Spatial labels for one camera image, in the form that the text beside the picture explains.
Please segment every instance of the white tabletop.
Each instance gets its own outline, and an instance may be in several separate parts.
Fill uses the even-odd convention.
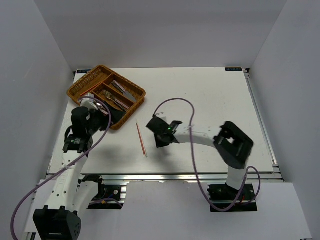
[[[194,125],[219,127],[234,122],[253,141],[248,165],[260,172],[272,172],[272,158],[258,121],[247,82],[242,71],[226,72],[224,68],[122,68],[120,75],[146,91],[144,104],[120,130],[110,130],[103,141],[89,154],[83,174],[179,174],[193,173],[190,144],[171,144],[156,148],[154,135],[145,126],[156,107],[170,98],[185,98],[195,107]],[[83,74],[76,74],[77,81]],[[49,173],[56,173],[62,163],[64,134],[71,125],[72,100],[66,108],[62,127],[54,148]],[[183,101],[166,103],[159,112],[167,121],[188,122],[191,107]],[[143,155],[136,121],[146,147]],[[96,142],[101,132],[93,140]],[[225,173],[227,165],[215,148],[195,145],[196,165],[200,173]]]

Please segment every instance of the metal frame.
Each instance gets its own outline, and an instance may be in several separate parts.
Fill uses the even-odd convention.
[[[263,138],[264,138],[264,141],[266,143],[266,146],[268,148],[268,151],[269,151],[269,154],[272,158],[272,163],[273,164],[278,164],[278,161],[276,159],[276,155],[275,155],[275,152],[274,152],[274,149],[272,147],[272,144],[271,144],[271,141],[270,141],[270,138],[269,138],[269,135],[268,135],[268,132],[267,132],[267,129],[266,129],[266,125],[265,125],[265,122],[263,120],[263,118],[261,117],[261,108],[259,107],[259,105],[257,104],[256,102],[256,97],[255,97],[255,93],[254,91],[252,90],[252,87],[251,87],[251,84],[250,84],[250,74],[247,70],[243,70],[243,73],[244,73],[244,77],[245,77],[245,80],[246,80],[246,84],[248,86],[248,89],[249,89],[249,92],[250,92],[250,95],[251,95],[251,99],[252,99],[252,102],[253,102],[253,106],[254,106],[254,109],[255,109],[255,112],[256,112],[256,115],[258,117],[258,121],[260,123],[260,127],[261,127],[261,130],[262,130],[262,134],[263,134]]]
[[[260,174],[263,183],[283,183],[279,166],[273,164],[273,171],[270,173]],[[228,175],[221,174],[199,174],[200,181],[207,184],[225,184]],[[120,203],[124,203],[127,196],[127,185],[130,182],[147,181],[147,182],[168,182],[168,181],[183,181],[188,183],[196,183],[196,176],[194,174],[163,174],[163,175],[150,175],[150,174],[130,174],[130,175],[103,175],[104,185],[121,185]],[[257,183],[258,176],[254,172],[249,172],[247,183]]]

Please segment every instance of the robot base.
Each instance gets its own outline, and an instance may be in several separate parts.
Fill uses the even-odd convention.
[[[117,201],[121,200],[121,185],[104,185],[101,184],[99,187],[99,193],[95,198],[95,200],[100,200],[100,199],[105,199],[109,198],[111,196],[112,199],[115,199]],[[108,204],[94,204],[94,205],[89,205],[88,209],[113,209],[113,210],[120,210],[121,207],[118,204],[115,204],[113,202],[108,202]]]
[[[235,199],[238,191],[227,186],[226,184],[214,184],[209,185],[209,196],[211,202],[220,209],[228,207]],[[244,185],[241,196],[238,202],[228,212],[257,212],[257,203],[252,201],[249,204],[245,204],[255,196],[255,190],[252,184]],[[210,206],[211,212],[217,212]]]

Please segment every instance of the chopstick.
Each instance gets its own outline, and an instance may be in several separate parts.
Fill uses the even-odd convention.
[[[146,151],[146,148],[145,148],[144,141],[142,139],[142,136],[141,136],[141,133],[140,133],[140,130],[139,130],[138,120],[136,121],[136,129],[138,130],[138,134],[139,134],[139,139],[140,139],[143,155],[147,158],[148,155],[147,155],[147,151]]]
[[[82,93],[80,95],[80,97],[82,97],[83,95],[87,94],[88,92],[90,92],[92,89],[94,89],[96,86],[98,86],[99,84],[102,84],[102,82],[98,82],[96,85],[94,85],[93,87],[91,87],[89,90],[85,91],[84,93]]]

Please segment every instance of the silverware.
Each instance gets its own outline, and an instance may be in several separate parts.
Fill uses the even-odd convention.
[[[121,86],[116,80],[114,80],[111,84],[132,102],[135,103],[137,101],[135,97],[130,92],[128,92],[123,86]]]
[[[105,110],[104,106],[102,106],[101,103],[95,102],[95,105],[104,115],[109,115],[109,113]]]
[[[103,90],[102,91],[103,95],[113,101],[119,108],[121,108],[123,111],[127,111],[129,109],[129,107],[127,105],[125,105],[124,103],[122,103],[121,101],[119,101],[118,99],[116,99],[110,92]]]

